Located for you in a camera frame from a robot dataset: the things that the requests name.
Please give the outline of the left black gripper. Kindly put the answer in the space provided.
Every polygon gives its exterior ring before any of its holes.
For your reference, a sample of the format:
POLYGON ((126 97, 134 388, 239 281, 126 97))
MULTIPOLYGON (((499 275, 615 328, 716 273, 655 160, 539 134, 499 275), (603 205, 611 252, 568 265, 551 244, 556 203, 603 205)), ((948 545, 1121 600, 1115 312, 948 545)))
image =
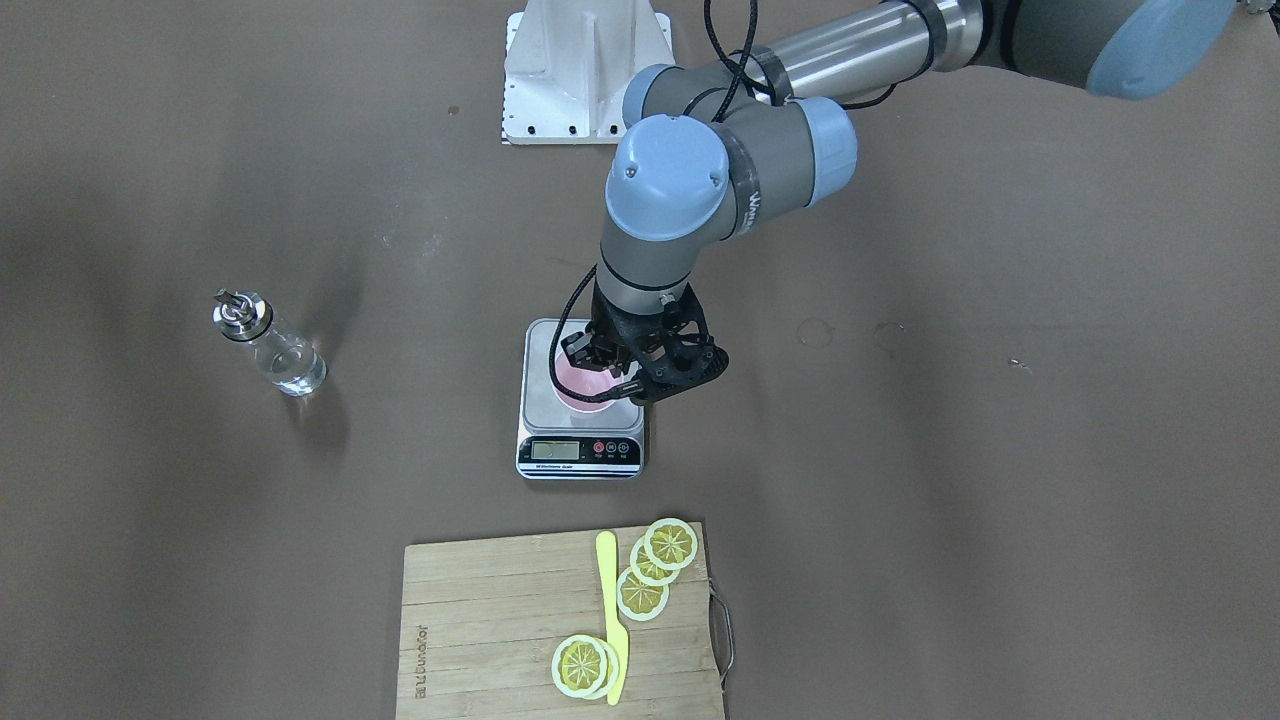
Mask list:
POLYGON ((571 366, 609 372, 616 379, 643 366, 699 366, 701 364, 701 305, 696 291, 684 284, 652 296, 652 304, 634 313, 609 299, 607 286, 591 288, 591 315, 586 332, 559 342, 571 366))

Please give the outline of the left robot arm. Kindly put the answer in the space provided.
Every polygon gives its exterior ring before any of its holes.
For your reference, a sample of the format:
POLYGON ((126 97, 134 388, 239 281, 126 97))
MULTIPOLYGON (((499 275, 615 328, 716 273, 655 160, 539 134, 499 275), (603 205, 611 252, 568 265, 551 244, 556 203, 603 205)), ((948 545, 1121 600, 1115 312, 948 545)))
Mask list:
POLYGON ((548 356, 609 372, 649 402, 728 364, 690 286, 700 251, 836 193, 852 178, 851 110, 929 72, 991 67, 1142 100, 1185 77, 1234 1, 882 1, 774 44, 748 29, 705 67, 655 64, 623 94, 584 331, 548 356))

